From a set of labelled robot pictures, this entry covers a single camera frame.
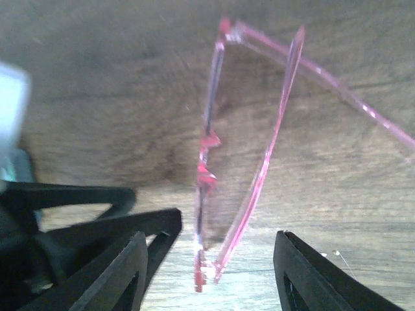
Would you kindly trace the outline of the blue-grey glasses case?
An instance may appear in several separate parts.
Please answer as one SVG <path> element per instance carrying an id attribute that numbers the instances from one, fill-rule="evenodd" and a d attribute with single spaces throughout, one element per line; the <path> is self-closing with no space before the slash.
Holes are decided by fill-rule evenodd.
<path id="1" fill-rule="evenodd" d="M 1 179 L 5 181 L 35 182 L 30 155 L 18 147 L 31 90 L 26 71 L 1 62 Z"/>

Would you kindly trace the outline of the pink transparent sunglasses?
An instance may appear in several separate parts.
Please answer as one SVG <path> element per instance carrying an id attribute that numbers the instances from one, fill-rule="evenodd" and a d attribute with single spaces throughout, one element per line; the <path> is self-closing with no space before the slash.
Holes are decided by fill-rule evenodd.
<path id="1" fill-rule="evenodd" d="M 194 209 L 194 280 L 219 282 L 259 201 L 294 81 L 302 76 L 350 104 L 410 150 L 414 138 L 303 55 L 305 29 L 284 45 L 241 20 L 221 20 L 206 88 Z M 253 103 L 251 71 L 231 78 L 239 47 L 277 71 L 274 90 Z"/>

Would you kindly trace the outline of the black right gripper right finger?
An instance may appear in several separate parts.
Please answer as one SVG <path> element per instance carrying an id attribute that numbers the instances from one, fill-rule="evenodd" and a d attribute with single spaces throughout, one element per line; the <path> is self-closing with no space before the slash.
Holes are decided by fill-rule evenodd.
<path id="1" fill-rule="evenodd" d="M 401 310 L 290 231 L 278 231 L 274 271 L 283 310 Z"/>

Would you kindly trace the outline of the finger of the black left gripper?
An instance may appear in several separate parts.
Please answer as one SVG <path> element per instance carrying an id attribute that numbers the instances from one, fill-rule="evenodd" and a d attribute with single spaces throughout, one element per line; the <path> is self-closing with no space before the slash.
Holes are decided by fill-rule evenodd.
<path id="1" fill-rule="evenodd" d="M 154 235 L 154 240 L 147 246 L 148 263 L 144 287 L 146 290 L 181 230 L 182 213 L 177 208 L 170 208 L 96 219 L 54 229 L 49 231 L 48 235 L 65 248 L 81 248 L 136 231 L 142 232 L 145 236 Z"/>

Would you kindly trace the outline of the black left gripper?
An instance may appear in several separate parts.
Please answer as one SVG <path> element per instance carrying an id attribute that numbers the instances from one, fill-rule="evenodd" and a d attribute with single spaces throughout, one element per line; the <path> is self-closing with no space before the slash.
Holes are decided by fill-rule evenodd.
<path id="1" fill-rule="evenodd" d="M 103 219 L 127 214 L 135 202 L 134 190 L 125 187 L 9 183 L 1 194 L 1 310 L 18 310 L 67 279 L 55 245 L 37 233 L 35 211 L 109 203 Z"/>

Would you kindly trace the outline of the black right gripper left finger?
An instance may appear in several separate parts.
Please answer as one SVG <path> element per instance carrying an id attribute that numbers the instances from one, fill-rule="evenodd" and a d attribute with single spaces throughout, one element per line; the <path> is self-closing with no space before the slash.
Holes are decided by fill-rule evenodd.
<path id="1" fill-rule="evenodd" d="M 130 233 L 62 284 L 22 310 L 139 310 L 147 274 L 147 244 Z"/>

